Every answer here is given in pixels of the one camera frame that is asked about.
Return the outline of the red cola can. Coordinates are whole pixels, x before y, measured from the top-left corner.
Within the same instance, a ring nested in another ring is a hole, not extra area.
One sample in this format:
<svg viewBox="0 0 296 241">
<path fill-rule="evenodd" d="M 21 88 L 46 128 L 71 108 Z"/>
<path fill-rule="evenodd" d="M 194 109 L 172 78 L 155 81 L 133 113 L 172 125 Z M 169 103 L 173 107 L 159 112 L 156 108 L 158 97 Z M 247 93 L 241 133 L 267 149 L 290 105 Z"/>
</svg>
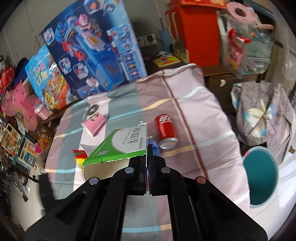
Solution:
<svg viewBox="0 0 296 241">
<path fill-rule="evenodd" d="M 177 138 L 173 122 L 168 114 L 160 114 L 155 118 L 159 134 L 159 147 L 163 150 L 174 148 L 179 139 Z"/>
</svg>

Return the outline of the clear plastic toy bin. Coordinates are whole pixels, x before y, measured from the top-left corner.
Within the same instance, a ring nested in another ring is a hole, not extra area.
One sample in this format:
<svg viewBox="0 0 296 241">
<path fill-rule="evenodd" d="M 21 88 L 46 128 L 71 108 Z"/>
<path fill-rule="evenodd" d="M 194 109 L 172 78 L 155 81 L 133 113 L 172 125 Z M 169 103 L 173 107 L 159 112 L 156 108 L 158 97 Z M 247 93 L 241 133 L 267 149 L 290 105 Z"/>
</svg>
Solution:
<svg viewBox="0 0 296 241">
<path fill-rule="evenodd" d="M 216 13 L 225 67 L 239 79 L 263 74 L 271 63 L 273 25 L 263 24 L 250 5 L 235 1 Z"/>
</svg>

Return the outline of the teal plastic trash bin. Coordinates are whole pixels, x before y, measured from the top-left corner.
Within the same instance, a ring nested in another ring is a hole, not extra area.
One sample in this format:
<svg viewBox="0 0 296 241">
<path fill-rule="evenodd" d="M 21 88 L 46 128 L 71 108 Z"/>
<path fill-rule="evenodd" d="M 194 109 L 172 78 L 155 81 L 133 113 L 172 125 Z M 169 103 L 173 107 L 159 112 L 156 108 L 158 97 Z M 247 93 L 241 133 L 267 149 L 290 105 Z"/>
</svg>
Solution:
<svg viewBox="0 0 296 241">
<path fill-rule="evenodd" d="M 278 166 L 271 152 L 261 146 L 249 149 L 243 156 L 250 190 L 250 206 L 264 205 L 278 185 Z"/>
</svg>

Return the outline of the pink striped bed cover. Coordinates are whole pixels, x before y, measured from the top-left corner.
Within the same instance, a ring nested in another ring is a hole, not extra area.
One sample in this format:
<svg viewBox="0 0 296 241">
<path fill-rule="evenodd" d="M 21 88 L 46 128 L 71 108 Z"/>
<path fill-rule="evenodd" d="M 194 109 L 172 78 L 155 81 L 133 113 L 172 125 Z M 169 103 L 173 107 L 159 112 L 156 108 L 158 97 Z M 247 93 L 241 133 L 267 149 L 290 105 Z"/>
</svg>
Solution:
<svg viewBox="0 0 296 241">
<path fill-rule="evenodd" d="M 178 143 L 161 150 L 166 164 L 188 178 L 206 177 L 233 204 L 211 192 L 199 193 L 198 217 L 209 228 L 205 240 L 230 240 L 244 230 L 235 219 L 250 211 L 249 186 L 240 144 L 215 95 L 195 65 L 166 69 L 111 92 L 93 95 L 69 107 L 61 118 L 46 162 L 54 195 L 62 199 L 85 178 L 74 149 L 95 149 L 119 128 L 144 125 L 160 141 L 160 123 L 174 127 Z"/>
</svg>

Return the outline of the blue toy playset box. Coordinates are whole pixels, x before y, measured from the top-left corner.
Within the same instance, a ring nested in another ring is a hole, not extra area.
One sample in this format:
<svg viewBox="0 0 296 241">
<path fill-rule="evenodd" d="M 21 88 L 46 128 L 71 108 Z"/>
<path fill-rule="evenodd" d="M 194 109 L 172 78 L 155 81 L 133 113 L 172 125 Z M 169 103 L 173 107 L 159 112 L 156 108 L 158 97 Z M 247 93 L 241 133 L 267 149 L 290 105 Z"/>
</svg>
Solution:
<svg viewBox="0 0 296 241">
<path fill-rule="evenodd" d="M 80 99 L 147 75 L 122 1 L 75 1 L 41 36 Z"/>
</svg>

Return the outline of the pink butterfly wings toy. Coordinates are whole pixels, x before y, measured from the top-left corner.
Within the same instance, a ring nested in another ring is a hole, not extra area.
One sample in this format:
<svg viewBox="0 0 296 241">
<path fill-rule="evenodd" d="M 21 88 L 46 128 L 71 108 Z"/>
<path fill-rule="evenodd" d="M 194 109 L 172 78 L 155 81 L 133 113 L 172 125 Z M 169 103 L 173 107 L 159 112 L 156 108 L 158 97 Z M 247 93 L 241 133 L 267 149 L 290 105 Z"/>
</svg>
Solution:
<svg viewBox="0 0 296 241">
<path fill-rule="evenodd" d="M 35 94 L 30 94 L 27 82 L 19 83 L 14 90 L 8 91 L 1 101 L 1 109 L 7 116 L 22 114 L 26 128 L 35 131 L 37 128 L 37 114 L 35 109 L 41 104 Z"/>
</svg>

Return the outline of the small pink booklet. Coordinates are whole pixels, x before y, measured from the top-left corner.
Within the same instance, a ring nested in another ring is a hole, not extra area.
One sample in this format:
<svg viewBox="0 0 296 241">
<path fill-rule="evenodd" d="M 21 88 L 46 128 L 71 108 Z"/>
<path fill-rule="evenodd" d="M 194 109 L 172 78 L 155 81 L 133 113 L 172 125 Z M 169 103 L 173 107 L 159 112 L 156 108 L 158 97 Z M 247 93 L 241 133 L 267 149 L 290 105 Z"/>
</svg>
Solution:
<svg viewBox="0 0 296 241">
<path fill-rule="evenodd" d="M 85 120 L 81 125 L 92 137 L 95 137 L 101 127 L 105 124 L 105 117 L 101 113 L 95 113 Z"/>
</svg>

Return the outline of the red cardboard gift box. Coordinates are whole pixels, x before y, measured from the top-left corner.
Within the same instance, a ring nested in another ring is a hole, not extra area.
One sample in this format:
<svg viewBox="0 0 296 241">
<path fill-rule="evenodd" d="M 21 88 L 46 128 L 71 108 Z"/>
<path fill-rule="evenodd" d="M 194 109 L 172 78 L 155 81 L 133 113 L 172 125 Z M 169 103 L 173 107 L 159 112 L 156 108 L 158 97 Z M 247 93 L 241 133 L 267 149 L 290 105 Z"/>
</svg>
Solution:
<svg viewBox="0 0 296 241">
<path fill-rule="evenodd" d="M 175 55 L 200 67 L 220 64 L 220 33 L 216 12 L 226 1 L 169 1 L 166 21 Z"/>
</svg>

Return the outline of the green white cardboard box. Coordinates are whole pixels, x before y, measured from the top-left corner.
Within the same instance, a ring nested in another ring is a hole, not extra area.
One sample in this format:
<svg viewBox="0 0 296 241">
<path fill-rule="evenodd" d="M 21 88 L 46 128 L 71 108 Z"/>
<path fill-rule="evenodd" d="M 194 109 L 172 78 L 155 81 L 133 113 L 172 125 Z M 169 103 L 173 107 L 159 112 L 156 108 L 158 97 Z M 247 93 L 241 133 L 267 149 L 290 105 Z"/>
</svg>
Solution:
<svg viewBox="0 0 296 241">
<path fill-rule="evenodd" d="M 128 166 L 133 157 L 147 152 L 147 127 L 134 126 L 113 130 L 101 144 L 81 144 L 88 157 L 82 164 L 85 180 L 109 178 Z"/>
</svg>

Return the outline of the grey purple draped blanket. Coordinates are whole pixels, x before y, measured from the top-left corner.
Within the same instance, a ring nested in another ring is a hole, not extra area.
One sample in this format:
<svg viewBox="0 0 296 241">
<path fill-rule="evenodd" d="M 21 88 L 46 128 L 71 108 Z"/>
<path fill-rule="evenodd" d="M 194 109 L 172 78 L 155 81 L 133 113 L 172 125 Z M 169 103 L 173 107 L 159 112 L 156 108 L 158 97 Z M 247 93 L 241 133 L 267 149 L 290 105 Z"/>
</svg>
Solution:
<svg viewBox="0 0 296 241">
<path fill-rule="evenodd" d="M 238 139 L 249 147 L 266 145 L 280 165 L 295 138 L 295 110 L 280 83 L 233 84 Z"/>
</svg>

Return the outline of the wall power socket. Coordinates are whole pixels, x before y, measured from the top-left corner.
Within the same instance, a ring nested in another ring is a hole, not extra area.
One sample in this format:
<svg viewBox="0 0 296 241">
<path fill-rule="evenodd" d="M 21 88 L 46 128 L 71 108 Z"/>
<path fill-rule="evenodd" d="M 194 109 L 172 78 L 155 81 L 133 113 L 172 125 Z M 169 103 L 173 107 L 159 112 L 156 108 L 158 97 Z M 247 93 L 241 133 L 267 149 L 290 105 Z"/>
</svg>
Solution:
<svg viewBox="0 0 296 241">
<path fill-rule="evenodd" d="M 137 37 L 137 43 L 139 47 L 142 48 L 142 47 L 156 45 L 158 42 L 155 34 L 150 34 L 146 36 Z"/>
</svg>

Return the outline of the light blue cartoon box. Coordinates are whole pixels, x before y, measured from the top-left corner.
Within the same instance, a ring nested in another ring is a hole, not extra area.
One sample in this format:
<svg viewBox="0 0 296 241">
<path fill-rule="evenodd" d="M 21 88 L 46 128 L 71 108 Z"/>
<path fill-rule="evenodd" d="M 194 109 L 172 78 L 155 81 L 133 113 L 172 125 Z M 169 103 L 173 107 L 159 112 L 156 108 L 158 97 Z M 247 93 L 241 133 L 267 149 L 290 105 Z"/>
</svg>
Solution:
<svg viewBox="0 0 296 241">
<path fill-rule="evenodd" d="M 29 60 L 25 71 L 34 92 L 48 109 L 49 115 L 77 100 L 46 45 Z"/>
</svg>

